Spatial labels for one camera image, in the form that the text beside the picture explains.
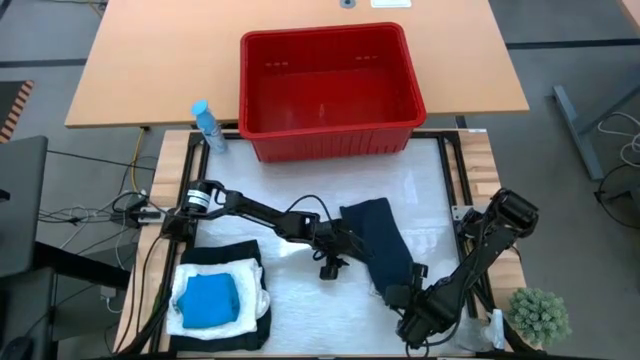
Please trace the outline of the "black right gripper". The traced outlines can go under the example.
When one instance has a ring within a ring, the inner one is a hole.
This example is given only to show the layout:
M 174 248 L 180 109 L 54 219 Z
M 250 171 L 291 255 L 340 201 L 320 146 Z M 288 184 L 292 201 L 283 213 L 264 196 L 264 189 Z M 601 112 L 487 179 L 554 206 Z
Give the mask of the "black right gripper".
M 409 345 L 421 345 L 428 337 L 443 333 L 453 325 L 453 298 L 434 287 L 412 298 L 410 285 L 390 285 L 384 294 L 388 306 L 408 306 L 398 325 L 398 335 Z

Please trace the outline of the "orange wooden desk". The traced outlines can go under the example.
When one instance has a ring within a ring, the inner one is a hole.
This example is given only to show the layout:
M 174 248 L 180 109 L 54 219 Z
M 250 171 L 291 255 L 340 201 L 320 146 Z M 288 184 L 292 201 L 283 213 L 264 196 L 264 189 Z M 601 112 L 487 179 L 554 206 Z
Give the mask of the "orange wooden desk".
M 528 110 L 489 0 L 109 0 L 66 125 L 188 125 L 200 99 L 234 120 L 244 34 L 376 22 L 403 28 L 430 114 Z
M 640 29 L 640 0 L 617 0 L 634 26 Z

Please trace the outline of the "black side desk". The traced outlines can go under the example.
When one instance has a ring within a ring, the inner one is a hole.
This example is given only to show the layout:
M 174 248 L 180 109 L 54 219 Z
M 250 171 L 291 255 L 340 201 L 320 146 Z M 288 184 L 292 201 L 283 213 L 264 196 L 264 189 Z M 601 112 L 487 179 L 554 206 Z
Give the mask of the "black side desk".
M 54 298 L 58 275 L 87 281 L 91 287 L 101 285 L 124 290 L 130 273 L 37 242 L 27 271 L 0 278 L 0 351 L 14 338 L 27 336 L 33 341 L 31 360 L 53 357 L 55 311 L 63 303 Z

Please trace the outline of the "small green potted plant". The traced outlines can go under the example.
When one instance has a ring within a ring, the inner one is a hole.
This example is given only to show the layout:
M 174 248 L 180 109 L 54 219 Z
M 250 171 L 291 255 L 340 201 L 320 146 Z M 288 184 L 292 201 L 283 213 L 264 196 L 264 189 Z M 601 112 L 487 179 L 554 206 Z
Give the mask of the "small green potted plant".
M 553 345 L 572 332 L 564 300 L 552 292 L 519 288 L 509 298 L 509 306 L 510 325 L 531 345 Z

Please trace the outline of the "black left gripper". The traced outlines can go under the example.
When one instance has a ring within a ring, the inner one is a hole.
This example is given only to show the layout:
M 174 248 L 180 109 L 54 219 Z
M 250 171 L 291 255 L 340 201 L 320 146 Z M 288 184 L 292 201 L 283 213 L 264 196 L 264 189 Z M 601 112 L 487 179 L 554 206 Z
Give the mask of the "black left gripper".
M 370 260 L 370 250 L 345 222 L 321 222 L 315 226 L 314 249 L 322 255 L 350 256 L 361 262 Z M 336 279 L 339 270 L 348 263 L 339 257 L 327 257 L 320 269 L 321 279 Z

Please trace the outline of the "blue garment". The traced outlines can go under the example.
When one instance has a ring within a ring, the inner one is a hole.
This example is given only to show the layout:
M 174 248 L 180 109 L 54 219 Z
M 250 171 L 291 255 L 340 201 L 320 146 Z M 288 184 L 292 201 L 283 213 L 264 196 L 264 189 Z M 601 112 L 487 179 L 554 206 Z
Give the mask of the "blue garment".
M 186 329 L 207 329 L 235 322 L 240 300 L 229 273 L 190 277 L 176 302 Z

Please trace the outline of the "clear spray bottle white trigger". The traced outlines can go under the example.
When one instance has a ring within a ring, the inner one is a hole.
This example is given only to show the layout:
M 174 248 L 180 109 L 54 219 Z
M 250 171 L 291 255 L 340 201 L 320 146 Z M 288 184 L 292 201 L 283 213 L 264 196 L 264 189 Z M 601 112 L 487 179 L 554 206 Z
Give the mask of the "clear spray bottle white trigger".
M 471 352 L 504 350 L 506 345 L 504 316 L 501 309 L 493 309 L 487 320 L 471 318 L 459 325 L 454 344 Z

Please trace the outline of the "grey metal desk leg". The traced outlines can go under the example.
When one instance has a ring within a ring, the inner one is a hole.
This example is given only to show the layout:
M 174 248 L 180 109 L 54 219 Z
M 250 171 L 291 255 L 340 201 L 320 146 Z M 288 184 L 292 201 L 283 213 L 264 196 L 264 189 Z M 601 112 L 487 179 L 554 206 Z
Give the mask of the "grey metal desk leg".
M 555 85 L 552 88 L 552 97 L 561 111 L 587 173 L 592 180 L 601 180 L 604 177 L 604 173 L 591 141 L 590 133 L 600 121 L 605 119 L 606 115 L 612 114 L 638 93 L 640 93 L 640 85 L 619 85 L 602 99 L 596 101 L 586 112 L 578 113 L 563 86 Z

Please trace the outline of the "black computer mouse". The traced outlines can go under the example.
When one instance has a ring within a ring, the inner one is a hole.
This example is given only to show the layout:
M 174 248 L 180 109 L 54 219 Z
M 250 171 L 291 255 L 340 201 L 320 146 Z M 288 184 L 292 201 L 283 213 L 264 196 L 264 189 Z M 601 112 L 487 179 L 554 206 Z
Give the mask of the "black computer mouse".
M 32 352 L 33 341 L 27 336 L 20 336 L 0 351 L 0 360 L 31 360 Z

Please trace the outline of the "red plastic laundry bin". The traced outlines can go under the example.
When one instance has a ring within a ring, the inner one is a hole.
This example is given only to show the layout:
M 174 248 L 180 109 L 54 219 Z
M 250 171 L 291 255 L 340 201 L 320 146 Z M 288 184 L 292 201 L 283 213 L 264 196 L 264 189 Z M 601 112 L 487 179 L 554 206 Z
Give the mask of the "red plastic laundry bin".
M 427 111 L 392 22 L 241 39 L 238 129 L 261 162 L 402 151 Z

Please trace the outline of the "black metal table frame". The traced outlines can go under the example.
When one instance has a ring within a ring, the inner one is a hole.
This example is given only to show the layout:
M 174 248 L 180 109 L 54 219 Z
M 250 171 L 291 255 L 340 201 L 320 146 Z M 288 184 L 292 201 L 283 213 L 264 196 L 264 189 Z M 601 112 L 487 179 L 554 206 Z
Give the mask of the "black metal table frame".
M 441 138 L 445 146 L 445 158 L 441 161 L 447 168 L 443 175 L 452 186 L 451 193 L 458 207 L 462 205 L 484 206 L 489 202 L 490 193 L 500 187 L 489 137 L 485 130 L 419 130 L 417 139 L 427 136 Z M 178 199 L 182 180 L 194 179 L 202 166 L 204 150 L 201 136 L 194 131 L 170 130 L 165 133 L 156 175 L 151 187 L 151 198 L 160 205 L 173 205 Z M 143 324 L 148 320 L 157 292 L 160 288 L 165 265 L 179 260 L 185 247 L 157 242 L 158 225 L 144 227 L 139 239 L 136 255 L 136 271 L 132 273 L 132 283 L 127 291 L 124 312 L 114 341 L 114 348 L 122 350 L 129 345 Z M 485 276 L 485 297 L 501 308 L 506 308 L 508 298 L 526 282 L 521 260 L 513 249 L 498 257 Z M 311 297 L 305 292 L 325 299 L 326 291 L 333 284 L 313 278 L 309 273 L 295 272 L 291 278 L 284 277 L 284 271 L 275 267 L 267 269 L 267 288 L 278 300 L 306 300 Z

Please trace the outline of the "dark navy garment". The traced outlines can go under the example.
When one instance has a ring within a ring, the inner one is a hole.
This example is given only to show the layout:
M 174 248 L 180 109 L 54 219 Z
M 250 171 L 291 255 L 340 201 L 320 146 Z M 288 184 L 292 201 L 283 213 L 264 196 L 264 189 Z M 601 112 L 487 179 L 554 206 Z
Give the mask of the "dark navy garment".
M 366 260 L 376 292 L 384 296 L 390 286 L 411 283 L 412 255 L 396 225 L 387 198 L 367 200 L 340 208 L 342 219 L 372 256 Z

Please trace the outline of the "white garment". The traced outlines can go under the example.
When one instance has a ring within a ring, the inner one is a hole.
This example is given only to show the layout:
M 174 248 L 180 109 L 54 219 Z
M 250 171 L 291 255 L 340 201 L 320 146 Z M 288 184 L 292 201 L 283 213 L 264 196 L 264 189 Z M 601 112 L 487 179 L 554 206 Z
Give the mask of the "white garment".
M 176 302 L 186 290 L 190 277 L 229 273 L 236 284 L 240 313 L 235 322 L 207 329 L 186 329 L 182 325 L 182 314 Z M 257 330 L 257 320 L 270 306 L 270 295 L 261 285 L 263 268 L 254 259 L 232 261 L 220 265 L 180 265 L 176 268 L 172 294 L 166 315 L 166 332 L 170 335 L 186 336 L 200 340 L 215 340 L 235 337 Z

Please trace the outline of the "blue air freshener spray bottle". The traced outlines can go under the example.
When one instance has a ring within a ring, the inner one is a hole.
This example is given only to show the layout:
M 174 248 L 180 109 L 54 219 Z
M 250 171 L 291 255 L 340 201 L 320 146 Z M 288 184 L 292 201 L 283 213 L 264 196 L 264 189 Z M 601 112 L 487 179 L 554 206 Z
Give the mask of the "blue air freshener spray bottle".
M 216 118 L 209 109 L 206 100 L 198 100 L 192 105 L 191 114 L 195 117 L 196 126 L 201 131 L 204 140 L 214 153 L 224 153 L 227 151 L 227 143 Z

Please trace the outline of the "dark denim jeans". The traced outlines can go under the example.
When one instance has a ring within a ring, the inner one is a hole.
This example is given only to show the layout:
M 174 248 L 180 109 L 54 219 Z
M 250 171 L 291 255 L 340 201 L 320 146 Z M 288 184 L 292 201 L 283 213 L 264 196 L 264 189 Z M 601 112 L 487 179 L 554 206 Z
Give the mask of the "dark denim jeans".
M 254 259 L 262 266 L 262 257 L 256 240 L 244 241 L 222 247 L 197 247 L 186 250 L 181 256 L 181 265 L 220 265 L 232 261 Z M 257 330 L 230 338 L 200 340 L 172 335 L 170 349 L 191 352 L 225 352 L 261 349 L 270 337 L 272 322 L 271 309 L 257 320 Z

